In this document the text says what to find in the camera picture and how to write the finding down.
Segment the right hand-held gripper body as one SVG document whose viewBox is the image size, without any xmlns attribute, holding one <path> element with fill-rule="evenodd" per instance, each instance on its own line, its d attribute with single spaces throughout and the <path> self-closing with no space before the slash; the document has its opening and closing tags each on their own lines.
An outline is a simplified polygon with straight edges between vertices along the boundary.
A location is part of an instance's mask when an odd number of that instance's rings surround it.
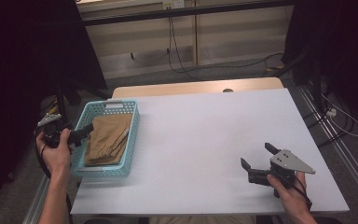
<svg viewBox="0 0 358 224">
<path fill-rule="evenodd" d="M 247 171 L 248 181 L 250 183 L 269 186 L 267 175 L 274 175 L 287 189 L 290 189 L 295 183 L 296 172 L 316 174 L 313 168 L 288 149 L 280 149 L 280 152 L 276 155 L 272 154 L 269 162 L 270 168 L 268 170 L 257 170 L 251 167 L 251 169 Z"/>
</svg>

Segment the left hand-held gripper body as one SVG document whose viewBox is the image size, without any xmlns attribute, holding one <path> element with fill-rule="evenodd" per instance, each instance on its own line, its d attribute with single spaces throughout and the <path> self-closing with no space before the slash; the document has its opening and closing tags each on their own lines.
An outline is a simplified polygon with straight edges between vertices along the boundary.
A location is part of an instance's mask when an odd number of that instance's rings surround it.
<svg viewBox="0 0 358 224">
<path fill-rule="evenodd" d="M 61 132 L 63 129 L 71 129 L 71 124 L 64 124 L 61 114 L 46 114 L 38 123 L 37 127 L 41 128 L 45 134 L 43 141 L 49 147 L 57 147 L 60 144 Z M 76 147 L 81 145 L 81 140 L 86 137 L 86 129 L 71 131 L 67 140 L 68 145 L 74 144 Z"/>
</svg>

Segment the tan pants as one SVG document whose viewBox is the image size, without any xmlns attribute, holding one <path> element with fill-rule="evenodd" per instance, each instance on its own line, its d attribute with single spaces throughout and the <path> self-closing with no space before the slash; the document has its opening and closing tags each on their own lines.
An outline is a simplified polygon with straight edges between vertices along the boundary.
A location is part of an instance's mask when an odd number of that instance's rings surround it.
<svg viewBox="0 0 358 224">
<path fill-rule="evenodd" d="M 132 113 L 95 117 L 89 134 L 84 163 L 86 166 L 119 164 L 125 151 Z"/>
</svg>

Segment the light blue plastic basket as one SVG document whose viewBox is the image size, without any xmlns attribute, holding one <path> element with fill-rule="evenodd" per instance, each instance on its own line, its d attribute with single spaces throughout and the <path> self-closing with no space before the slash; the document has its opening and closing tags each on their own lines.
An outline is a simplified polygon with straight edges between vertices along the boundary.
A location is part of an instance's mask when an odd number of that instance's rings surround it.
<svg viewBox="0 0 358 224">
<path fill-rule="evenodd" d="M 130 114 L 132 113 L 131 127 L 128 135 L 127 145 L 119 164 L 86 166 L 84 163 L 86 144 L 90 135 L 81 140 L 79 147 L 74 147 L 71 156 L 71 172 L 75 176 L 128 176 L 131 170 L 131 158 L 133 154 L 136 134 L 139 124 L 138 105 L 135 100 L 111 100 L 94 101 L 86 104 L 80 119 L 76 125 L 76 130 L 92 123 L 95 117 Z"/>
</svg>

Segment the person's left hand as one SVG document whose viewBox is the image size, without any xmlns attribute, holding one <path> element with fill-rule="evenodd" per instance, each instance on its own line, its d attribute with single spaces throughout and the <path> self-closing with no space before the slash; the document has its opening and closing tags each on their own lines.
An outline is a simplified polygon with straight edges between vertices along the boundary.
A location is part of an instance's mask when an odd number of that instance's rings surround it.
<svg viewBox="0 0 358 224">
<path fill-rule="evenodd" d="M 36 137 L 38 153 L 46 163 L 52 179 L 65 178 L 70 176 L 70 149 L 67 144 L 71 131 L 64 129 L 61 132 L 60 143 L 57 147 L 52 148 L 43 141 L 44 133 Z"/>
</svg>

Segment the person's right hand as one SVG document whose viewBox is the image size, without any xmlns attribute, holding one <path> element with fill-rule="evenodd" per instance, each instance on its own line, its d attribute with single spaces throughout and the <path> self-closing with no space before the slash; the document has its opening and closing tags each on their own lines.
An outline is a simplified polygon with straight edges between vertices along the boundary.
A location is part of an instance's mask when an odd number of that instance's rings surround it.
<svg viewBox="0 0 358 224">
<path fill-rule="evenodd" d="M 267 179 L 270 185 L 278 191 L 283 209 L 289 216 L 299 217 L 309 212 L 307 200 L 297 190 L 285 188 L 273 175 L 267 175 Z"/>
</svg>

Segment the black tripod stand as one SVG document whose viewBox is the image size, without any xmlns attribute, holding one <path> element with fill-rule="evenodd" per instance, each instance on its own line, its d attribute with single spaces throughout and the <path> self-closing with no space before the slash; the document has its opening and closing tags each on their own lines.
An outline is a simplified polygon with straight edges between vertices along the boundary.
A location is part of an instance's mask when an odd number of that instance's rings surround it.
<svg viewBox="0 0 358 224">
<path fill-rule="evenodd" d="M 86 85 L 72 77 L 59 78 L 56 82 L 56 97 L 59 112 L 65 124 L 70 123 L 66 112 L 65 101 L 68 101 L 71 105 L 79 105 L 81 103 L 81 97 L 77 92 L 78 90 L 86 91 L 104 100 L 110 98 L 109 94 L 92 88 L 90 85 Z"/>
</svg>

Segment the white table cover sheet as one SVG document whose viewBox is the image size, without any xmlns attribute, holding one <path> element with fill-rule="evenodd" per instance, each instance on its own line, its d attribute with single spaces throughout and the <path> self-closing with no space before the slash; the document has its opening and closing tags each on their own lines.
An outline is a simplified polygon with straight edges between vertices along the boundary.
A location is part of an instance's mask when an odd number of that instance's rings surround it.
<svg viewBox="0 0 358 224">
<path fill-rule="evenodd" d="M 314 169 L 307 193 L 314 212 L 348 206 L 286 89 L 138 99 L 140 121 L 131 172 L 86 177 L 75 215 L 279 214 L 270 187 L 241 167 L 269 168 L 266 143 L 289 149 Z"/>
</svg>

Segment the black curtain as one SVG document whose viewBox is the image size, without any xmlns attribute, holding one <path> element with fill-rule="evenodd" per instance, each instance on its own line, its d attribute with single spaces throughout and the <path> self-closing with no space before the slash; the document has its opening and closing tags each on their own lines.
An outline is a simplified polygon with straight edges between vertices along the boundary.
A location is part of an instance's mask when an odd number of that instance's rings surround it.
<svg viewBox="0 0 358 224">
<path fill-rule="evenodd" d="M 311 58 L 296 69 L 295 82 L 307 81 L 318 60 L 332 88 L 358 112 L 358 0 L 295 0 L 282 62 L 305 51 Z"/>
<path fill-rule="evenodd" d="M 0 0 L 0 188 L 45 97 L 106 86 L 81 22 L 76 0 Z"/>
</svg>

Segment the black metal stand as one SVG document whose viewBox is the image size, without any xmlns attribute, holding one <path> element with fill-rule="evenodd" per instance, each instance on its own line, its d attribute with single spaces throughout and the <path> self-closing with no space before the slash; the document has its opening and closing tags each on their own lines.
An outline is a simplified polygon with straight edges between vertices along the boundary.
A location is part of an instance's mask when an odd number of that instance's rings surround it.
<svg viewBox="0 0 358 224">
<path fill-rule="evenodd" d="M 311 82 L 313 102 L 318 112 L 323 112 L 322 88 L 321 88 L 321 66 L 319 58 L 314 50 L 305 48 L 291 62 L 286 64 L 281 70 L 275 72 L 272 76 L 280 78 L 291 71 L 294 82 L 297 85 L 305 85 Z"/>
</svg>

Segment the light wooden table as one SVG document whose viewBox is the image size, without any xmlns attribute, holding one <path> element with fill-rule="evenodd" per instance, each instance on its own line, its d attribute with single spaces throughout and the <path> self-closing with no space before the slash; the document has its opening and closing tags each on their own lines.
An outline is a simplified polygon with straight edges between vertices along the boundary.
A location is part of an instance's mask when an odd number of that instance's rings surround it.
<svg viewBox="0 0 358 224">
<path fill-rule="evenodd" d="M 277 77 L 258 77 L 129 86 L 116 88 L 113 91 L 112 98 L 124 99 L 176 94 L 215 93 L 223 92 L 224 89 L 232 89 L 234 91 L 274 90 L 283 89 L 283 84 Z"/>
</svg>

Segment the beige wooden cabinet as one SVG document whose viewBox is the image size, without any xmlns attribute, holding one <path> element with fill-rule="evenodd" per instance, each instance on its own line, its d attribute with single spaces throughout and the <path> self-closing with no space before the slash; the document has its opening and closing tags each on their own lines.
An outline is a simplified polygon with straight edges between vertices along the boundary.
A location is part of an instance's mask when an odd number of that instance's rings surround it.
<svg viewBox="0 0 358 224">
<path fill-rule="evenodd" d="M 164 10 L 163 0 L 80 0 L 83 20 Z M 254 0 L 185 0 L 188 7 Z M 261 58 L 284 50 L 294 6 L 130 21 L 86 28 L 105 78 Z"/>
</svg>

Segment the black horizontal bar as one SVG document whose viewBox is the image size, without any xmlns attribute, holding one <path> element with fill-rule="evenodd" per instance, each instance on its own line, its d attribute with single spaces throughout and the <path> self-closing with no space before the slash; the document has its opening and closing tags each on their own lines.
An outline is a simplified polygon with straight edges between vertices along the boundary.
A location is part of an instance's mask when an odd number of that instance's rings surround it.
<svg viewBox="0 0 358 224">
<path fill-rule="evenodd" d="M 91 19 L 85 19 L 82 21 L 82 23 L 85 26 L 95 26 L 130 21 L 148 21 L 164 18 L 223 13 L 240 10 L 261 9 L 270 7 L 287 7 L 293 6 L 295 2 L 296 0 L 254 0 L 246 3 L 223 4 L 206 7 L 188 7 L 179 9 L 164 9 L 127 15 L 95 17 Z"/>
</svg>

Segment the white wall socket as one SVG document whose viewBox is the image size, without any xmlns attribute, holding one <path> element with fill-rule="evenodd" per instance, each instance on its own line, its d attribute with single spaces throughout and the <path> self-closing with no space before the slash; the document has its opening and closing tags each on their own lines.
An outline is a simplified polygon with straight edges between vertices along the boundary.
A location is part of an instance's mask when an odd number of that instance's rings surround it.
<svg viewBox="0 0 358 224">
<path fill-rule="evenodd" d="M 162 5 L 164 9 L 178 9 L 186 6 L 185 0 L 163 0 Z"/>
</svg>

